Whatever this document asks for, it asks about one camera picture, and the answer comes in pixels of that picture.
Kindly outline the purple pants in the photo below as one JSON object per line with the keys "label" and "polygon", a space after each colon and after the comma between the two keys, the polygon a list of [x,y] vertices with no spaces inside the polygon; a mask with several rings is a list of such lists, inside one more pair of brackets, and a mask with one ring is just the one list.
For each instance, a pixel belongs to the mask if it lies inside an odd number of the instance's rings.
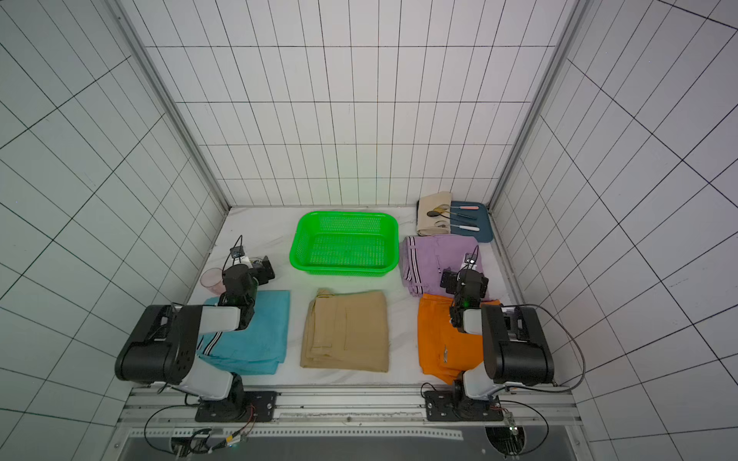
{"label": "purple pants", "polygon": [[445,289],[440,286],[443,272],[447,269],[457,272],[464,266],[467,255],[475,255],[475,269],[484,272],[479,242],[473,236],[408,236],[399,245],[403,286],[416,298],[424,294],[446,296]]}

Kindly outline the green plastic basket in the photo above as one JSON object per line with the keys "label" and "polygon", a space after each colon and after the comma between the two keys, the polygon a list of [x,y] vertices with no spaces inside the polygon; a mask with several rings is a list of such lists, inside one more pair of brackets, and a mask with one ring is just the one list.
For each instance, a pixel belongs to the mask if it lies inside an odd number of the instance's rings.
{"label": "green plastic basket", "polygon": [[289,260],[312,275],[382,277],[399,262],[398,222],[380,212],[310,212],[297,224]]}

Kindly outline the orange pants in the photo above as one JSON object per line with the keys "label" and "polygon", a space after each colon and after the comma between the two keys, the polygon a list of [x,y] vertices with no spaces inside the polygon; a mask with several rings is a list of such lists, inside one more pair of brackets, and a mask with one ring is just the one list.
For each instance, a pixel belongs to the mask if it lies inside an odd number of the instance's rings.
{"label": "orange pants", "polygon": [[424,295],[417,317],[419,363],[425,375],[448,385],[484,363],[482,336],[460,332],[451,323],[451,298]]}

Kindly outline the teal pants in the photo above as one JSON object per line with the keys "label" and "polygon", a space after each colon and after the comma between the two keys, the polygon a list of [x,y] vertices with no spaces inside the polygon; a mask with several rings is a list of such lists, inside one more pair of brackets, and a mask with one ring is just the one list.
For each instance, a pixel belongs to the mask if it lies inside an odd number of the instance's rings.
{"label": "teal pants", "polygon": [[200,335],[196,353],[236,375],[274,375],[286,359],[289,317],[289,291],[259,292],[255,314],[245,330]]}

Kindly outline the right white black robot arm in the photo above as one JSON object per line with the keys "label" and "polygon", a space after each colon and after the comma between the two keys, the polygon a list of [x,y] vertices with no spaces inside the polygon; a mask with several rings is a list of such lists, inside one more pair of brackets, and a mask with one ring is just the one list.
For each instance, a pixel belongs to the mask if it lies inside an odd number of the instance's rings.
{"label": "right white black robot arm", "polygon": [[482,340],[482,363],[454,382],[451,407],[461,421],[499,421],[505,411],[497,394],[516,385],[551,384],[555,365],[536,309],[482,300],[484,274],[470,268],[443,272],[440,286],[453,296],[451,325]]}

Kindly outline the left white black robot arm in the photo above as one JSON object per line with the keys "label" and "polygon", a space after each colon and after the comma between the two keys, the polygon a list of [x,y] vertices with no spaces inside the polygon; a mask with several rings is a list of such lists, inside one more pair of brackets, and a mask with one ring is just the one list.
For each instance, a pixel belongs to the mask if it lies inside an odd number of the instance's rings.
{"label": "left white black robot arm", "polygon": [[119,380],[161,384],[199,398],[199,423],[269,422],[276,394],[247,392],[240,375],[207,363],[198,351],[229,332],[247,332],[256,313],[258,288],[275,278],[268,257],[235,262],[220,270],[225,292],[216,305],[146,307],[115,362]]}

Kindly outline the beige pants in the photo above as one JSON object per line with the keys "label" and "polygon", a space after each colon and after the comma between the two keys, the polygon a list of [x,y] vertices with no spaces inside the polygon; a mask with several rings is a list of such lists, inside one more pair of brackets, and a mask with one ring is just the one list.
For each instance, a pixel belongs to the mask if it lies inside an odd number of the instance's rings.
{"label": "beige pants", "polygon": [[382,291],[337,294],[320,289],[307,313],[301,367],[389,371],[389,326]]}

